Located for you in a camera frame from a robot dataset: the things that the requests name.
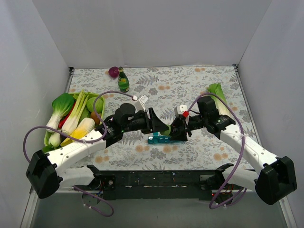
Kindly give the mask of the green pill bottle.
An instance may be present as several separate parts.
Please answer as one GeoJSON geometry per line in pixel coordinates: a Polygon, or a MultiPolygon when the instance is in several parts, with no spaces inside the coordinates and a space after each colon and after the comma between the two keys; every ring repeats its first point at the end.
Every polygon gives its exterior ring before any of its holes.
{"type": "Polygon", "coordinates": [[[164,136],[171,136],[171,125],[167,125],[167,130],[165,131],[160,131],[160,134],[161,135],[164,135],[164,136]]]}

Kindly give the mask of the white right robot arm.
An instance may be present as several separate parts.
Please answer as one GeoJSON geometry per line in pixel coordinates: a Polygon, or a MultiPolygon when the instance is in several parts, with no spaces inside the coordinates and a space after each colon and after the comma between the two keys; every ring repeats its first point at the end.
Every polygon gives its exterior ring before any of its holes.
{"type": "Polygon", "coordinates": [[[195,116],[189,115],[186,105],[175,107],[176,118],[170,126],[171,139],[187,141],[192,131],[206,128],[239,152],[253,167],[253,170],[244,170],[231,163],[224,164],[204,181],[206,186],[225,189],[229,185],[238,185],[255,191],[268,205],[273,205],[297,189],[295,167],[289,157],[278,157],[246,137],[232,118],[219,114],[210,96],[201,97],[196,103],[199,114],[195,116]]]}

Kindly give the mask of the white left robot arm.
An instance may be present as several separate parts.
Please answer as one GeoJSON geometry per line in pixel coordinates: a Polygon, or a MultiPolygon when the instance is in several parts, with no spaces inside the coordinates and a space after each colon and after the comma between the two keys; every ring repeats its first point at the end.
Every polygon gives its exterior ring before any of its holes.
{"type": "Polygon", "coordinates": [[[63,177],[59,174],[90,152],[103,150],[122,139],[124,132],[141,131],[143,134],[162,132],[169,127],[152,108],[136,111],[132,104],[122,104],[115,114],[84,137],[84,142],[73,142],[50,155],[43,151],[33,154],[26,176],[40,199],[54,194],[63,177]]]}

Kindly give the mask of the teal weekly pill organizer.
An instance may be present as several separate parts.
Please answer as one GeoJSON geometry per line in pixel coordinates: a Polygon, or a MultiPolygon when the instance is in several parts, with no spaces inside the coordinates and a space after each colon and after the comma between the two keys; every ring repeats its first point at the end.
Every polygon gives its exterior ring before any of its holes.
{"type": "Polygon", "coordinates": [[[170,136],[166,135],[155,135],[148,137],[148,144],[168,144],[168,143],[176,143],[178,141],[172,140],[170,136]]]}

